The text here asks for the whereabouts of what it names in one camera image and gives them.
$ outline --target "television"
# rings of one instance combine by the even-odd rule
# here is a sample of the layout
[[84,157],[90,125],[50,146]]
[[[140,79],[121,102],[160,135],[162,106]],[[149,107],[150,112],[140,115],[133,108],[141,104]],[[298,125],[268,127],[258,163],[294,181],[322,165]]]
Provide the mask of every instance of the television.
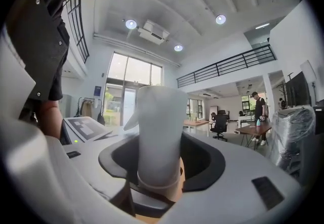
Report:
[[287,105],[290,107],[311,104],[308,83],[303,72],[286,83],[286,92]]

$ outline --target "air conditioner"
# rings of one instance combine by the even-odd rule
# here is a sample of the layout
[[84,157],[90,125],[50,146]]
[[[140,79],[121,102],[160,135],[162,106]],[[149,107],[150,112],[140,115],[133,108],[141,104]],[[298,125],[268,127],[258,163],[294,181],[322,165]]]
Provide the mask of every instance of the air conditioner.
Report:
[[139,28],[140,37],[149,40],[157,45],[161,45],[169,36],[166,30],[159,25],[147,20],[143,28]]

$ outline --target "wooden desk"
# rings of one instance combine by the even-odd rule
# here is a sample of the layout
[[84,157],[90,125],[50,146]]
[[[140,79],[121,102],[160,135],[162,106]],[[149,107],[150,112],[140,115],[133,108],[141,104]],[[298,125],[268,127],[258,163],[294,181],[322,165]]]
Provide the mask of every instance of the wooden desk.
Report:
[[[205,125],[205,124],[209,124],[209,121],[190,121],[190,120],[185,120],[183,122],[183,126],[188,127],[189,128],[189,132],[190,132],[190,128],[192,128],[194,130],[194,133],[196,133],[197,127],[200,127],[200,126]],[[207,129],[207,137],[209,137],[209,128]]]
[[[241,145],[243,143],[244,140],[244,136],[247,139],[247,147],[249,147],[253,137],[255,136],[262,136],[263,134],[267,133],[268,130],[271,129],[271,124],[269,122],[261,122],[261,126],[257,127],[255,124],[251,124],[242,128],[238,128],[236,129],[236,131],[243,133],[243,137],[242,137],[242,141],[241,141]],[[257,142],[254,141],[254,150],[257,147]]]

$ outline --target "column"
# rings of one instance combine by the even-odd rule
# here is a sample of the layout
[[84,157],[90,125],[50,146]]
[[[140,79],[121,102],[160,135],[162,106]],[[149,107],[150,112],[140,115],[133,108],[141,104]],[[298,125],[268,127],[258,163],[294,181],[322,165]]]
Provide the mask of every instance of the column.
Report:
[[269,106],[269,118],[272,120],[272,116],[274,114],[274,98],[273,98],[273,92],[272,92],[272,86],[271,86],[271,81],[269,78],[269,74],[264,74],[262,75],[263,77],[263,82],[265,86],[265,91],[267,93],[267,104]]

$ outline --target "plastic wrap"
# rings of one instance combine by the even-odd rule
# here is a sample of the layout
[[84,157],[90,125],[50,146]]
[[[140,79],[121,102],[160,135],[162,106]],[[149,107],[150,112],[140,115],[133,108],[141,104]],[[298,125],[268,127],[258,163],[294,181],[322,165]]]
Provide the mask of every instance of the plastic wrap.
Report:
[[301,145],[315,134],[315,112],[311,106],[277,111],[272,118],[272,139],[267,157],[291,175],[301,167]]

